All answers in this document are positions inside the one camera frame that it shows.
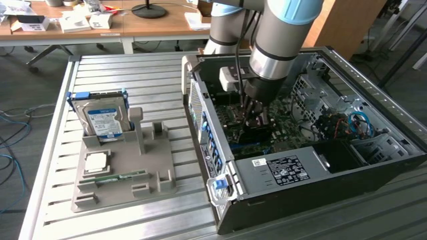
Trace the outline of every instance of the green circuit board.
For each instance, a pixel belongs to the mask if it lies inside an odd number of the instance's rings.
[[[239,142],[239,135],[243,130],[243,116],[239,111],[241,104],[215,106],[219,121],[227,137],[230,148],[237,160],[262,156],[271,153],[298,149],[313,137],[306,137],[299,129],[299,125],[287,114],[287,103],[277,99],[270,104],[270,136],[263,141],[258,141],[254,136],[253,142],[245,144]]]

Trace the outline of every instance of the white box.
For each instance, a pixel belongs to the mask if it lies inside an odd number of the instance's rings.
[[[114,15],[111,13],[95,14],[88,20],[94,29],[110,29],[112,26]]]
[[[60,24],[62,32],[64,34],[92,29],[87,18],[83,16],[82,17],[78,17],[78,16],[62,17],[59,19],[59,24]]]
[[[50,18],[44,17],[42,23],[20,23],[22,30],[26,32],[47,31],[50,27]]]

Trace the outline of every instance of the blue hard drive label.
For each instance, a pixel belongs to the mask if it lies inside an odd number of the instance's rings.
[[[123,134],[115,108],[90,110],[87,114],[95,133],[102,139],[115,139]]]
[[[267,161],[275,182],[283,186],[310,179],[297,155]]]

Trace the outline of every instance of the lamp base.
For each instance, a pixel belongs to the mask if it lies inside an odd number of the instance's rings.
[[[167,10],[158,5],[151,4],[150,8],[147,8],[146,4],[136,5],[134,7],[132,13],[143,19],[158,19],[162,18],[167,14]]]

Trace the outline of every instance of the aluminum workbench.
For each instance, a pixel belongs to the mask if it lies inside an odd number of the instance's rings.
[[[217,235],[182,103],[182,57],[190,54],[198,52],[71,57],[19,239],[427,239],[426,164],[374,193]],[[74,213],[83,129],[66,93],[122,88],[130,105],[143,108],[142,125],[163,120],[170,129],[178,192]]]

